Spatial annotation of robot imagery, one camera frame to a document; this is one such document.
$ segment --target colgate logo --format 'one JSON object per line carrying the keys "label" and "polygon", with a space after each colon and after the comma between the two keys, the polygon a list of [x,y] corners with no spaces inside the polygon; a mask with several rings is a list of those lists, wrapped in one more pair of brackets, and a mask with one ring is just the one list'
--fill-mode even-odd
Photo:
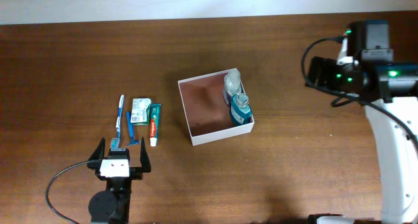
{"label": "colgate logo", "polygon": [[151,137],[155,136],[155,122],[151,120]]}

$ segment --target wooden table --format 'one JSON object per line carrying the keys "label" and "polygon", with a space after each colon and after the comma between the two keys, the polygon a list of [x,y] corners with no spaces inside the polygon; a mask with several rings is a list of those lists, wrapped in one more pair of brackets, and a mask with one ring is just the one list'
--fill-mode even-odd
{"label": "wooden table", "polygon": [[[363,109],[331,108],[304,87],[300,58],[355,20],[385,19],[396,60],[418,62],[418,12],[94,22],[0,27],[2,223],[64,223],[44,190],[86,160],[114,127],[120,94],[162,104],[152,173],[133,182],[131,223],[249,223],[339,213],[379,218],[376,146]],[[312,55],[336,58],[325,43]],[[250,134],[193,147],[177,81],[237,67],[250,97]],[[122,143],[129,140],[122,120]],[[149,127],[135,127],[137,138]],[[140,166],[139,146],[130,148]],[[89,223],[105,188],[74,169],[52,186],[56,208]]]}

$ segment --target toothpaste cap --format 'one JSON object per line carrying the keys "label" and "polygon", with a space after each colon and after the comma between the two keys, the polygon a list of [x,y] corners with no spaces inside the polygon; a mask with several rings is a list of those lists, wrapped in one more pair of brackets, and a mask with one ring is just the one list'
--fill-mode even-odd
{"label": "toothpaste cap", "polygon": [[157,145],[157,139],[156,138],[150,138],[150,144],[151,144],[151,146],[156,146]]}

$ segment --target blue toothbrush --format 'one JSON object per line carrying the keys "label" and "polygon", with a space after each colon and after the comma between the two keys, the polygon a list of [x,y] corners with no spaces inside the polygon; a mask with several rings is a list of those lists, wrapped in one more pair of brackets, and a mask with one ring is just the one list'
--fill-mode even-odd
{"label": "blue toothbrush", "polygon": [[116,119],[116,132],[118,133],[116,138],[112,138],[110,141],[110,148],[119,148],[120,143],[120,120],[122,118],[122,107],[123,107],[123,100],[125,96],[121,95],[119,99],[119,113],[118,118]]}
{"label": "blue toothbrush", "polygon": [[134,139],[134,136],[133,136],[133,127],[132,127],[132,123],[131,123],[131,113],[130,112],[126,112],[126,121],[128,122],[129,136],[131,137],[131,143],[128,143],[128,146],[133,146],[135,144],[140,144],[141,141],[140,140],[136,141]]}

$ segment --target white box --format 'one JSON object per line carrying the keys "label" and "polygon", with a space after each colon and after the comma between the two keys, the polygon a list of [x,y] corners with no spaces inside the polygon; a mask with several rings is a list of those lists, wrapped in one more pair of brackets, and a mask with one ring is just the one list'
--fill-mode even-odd
{"label": "white box", "polygon": [[233,69],[178,81],[192,145],[249,133],[253,129],[253,116],[249,123],[234,126],[229,115],[229,107],[222,90],[223,79],[231,70]]}

